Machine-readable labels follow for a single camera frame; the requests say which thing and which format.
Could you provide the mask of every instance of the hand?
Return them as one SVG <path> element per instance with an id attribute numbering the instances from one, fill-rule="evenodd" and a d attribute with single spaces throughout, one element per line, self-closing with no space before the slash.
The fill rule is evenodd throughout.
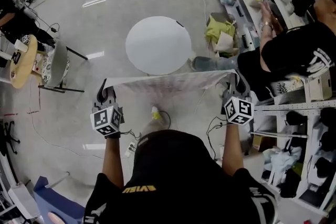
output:
<path id="1" fill-rule="evenodd" d="M 262 17 L 261 17 L 262 22 L 263 23 L 265 23 L 265 22 L 271 23 L 271 21 L 272 21 L 272 12 L 271 12 L 271 10 L 269 8 L 268 3 L 266 3 L 266 2 L 260 3 L 260 9 L 261 9 L 261 14 L 262 14 Z"/>

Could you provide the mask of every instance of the wrist watch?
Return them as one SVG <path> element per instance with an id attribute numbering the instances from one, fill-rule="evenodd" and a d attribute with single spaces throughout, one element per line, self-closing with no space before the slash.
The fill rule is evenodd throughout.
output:
<path id="1" fill-rule="evenodd" d="M 107 139 L 107 138 L 119 139 L 120 138 L 120 132 L 118 131 L 118 132 L 115 132 L 113 134 L 108 134 L 108 135 L 105 135 L 104 137 L 105 137 L 105 139 Z"/>
<path id="2" fill-rule="evenodd" d="M 261 30 L 261 32 L 262 32 L 262 30 L 263 30 L 263 28 L 264 28 L 265 25 L 268 25 L 272 29 L 272 31 L 273 31 L 272 23 L 266 21 L 266 22 L 261 22 L 260 23 L 260 30 Z"/>

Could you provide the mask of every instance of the white round table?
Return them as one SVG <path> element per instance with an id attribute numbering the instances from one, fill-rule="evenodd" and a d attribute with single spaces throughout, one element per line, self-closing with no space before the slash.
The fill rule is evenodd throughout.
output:
<path id="1" fill-rule="evenodd" d="M 152 75 L 179 69 L 192 53 L 188 31 L 177 21 L 149 17 L 132 27 L 126 38 L 126 53 L 132 64 Z"/>

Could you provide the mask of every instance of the blue chair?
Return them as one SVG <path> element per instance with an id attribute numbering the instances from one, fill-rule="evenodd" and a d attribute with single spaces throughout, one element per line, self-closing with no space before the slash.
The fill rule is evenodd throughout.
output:
<path id="1" fill-rule="evenodd" d="M 55 192 L 52 188 L 64 180 L 70 173 L 53 184 L 40 176 L 35 187 L 34 197 L 45 224 L 54 224 L 52 218 L 59 218 L 65 224 L 81 224 L 85 208 Z"/>

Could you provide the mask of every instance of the desk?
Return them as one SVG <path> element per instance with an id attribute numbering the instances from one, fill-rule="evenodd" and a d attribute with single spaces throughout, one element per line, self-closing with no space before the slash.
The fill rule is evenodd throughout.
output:
<path id="1" fill-rule="evenodd" d="M 11 83 L 14 88 L 20 89 L 27 82 L 29 75 L 32 73 L 36 54 L 37 54 L 37 39 L 35 36 L 30 35 L 30 42 L 27 44 L 27 52 L 16 50 L 20 52 L 21 57 L 17 64 L 14 64 L 13 60 L 10 63 L 10 74 L 14 71 L 16 77 L 12 78 Z"/>
<path id="2" fill-rule="evenodd" d="M 152 75 L 165 75 L 182 67 L 192 53 L 188 31 L 177 21 L 149 17 L 132 27 L 126 38 L 132 64 Z"/>

